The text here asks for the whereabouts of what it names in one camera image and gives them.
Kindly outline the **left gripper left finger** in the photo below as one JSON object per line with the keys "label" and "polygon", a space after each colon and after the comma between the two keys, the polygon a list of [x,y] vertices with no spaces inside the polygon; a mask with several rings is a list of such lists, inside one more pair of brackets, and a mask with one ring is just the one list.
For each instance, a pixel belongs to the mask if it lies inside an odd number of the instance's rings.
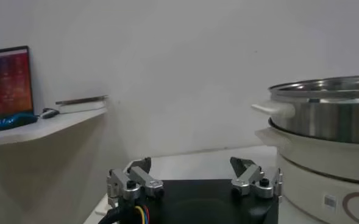
{"label": "left gripper left finger", "polygon": [[162,180],[150,176],[150,158],[132,163],[126,170],[111,169],[107,176],[108,199],[137,200],[143,193],[147,197],[162,198],[165,188]]}

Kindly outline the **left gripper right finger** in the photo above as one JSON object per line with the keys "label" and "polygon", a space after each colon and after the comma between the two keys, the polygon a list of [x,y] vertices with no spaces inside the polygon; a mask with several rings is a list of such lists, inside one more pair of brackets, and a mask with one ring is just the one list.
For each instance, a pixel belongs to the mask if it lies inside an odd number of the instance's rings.
{"label": "left gripper right finger", "polygon": [[283,173],[278,167],[264,170],[250,159],[230,158],[236,177],[231,180],[234,198],[243,198],[250,193],[261,199],[282,198]]}

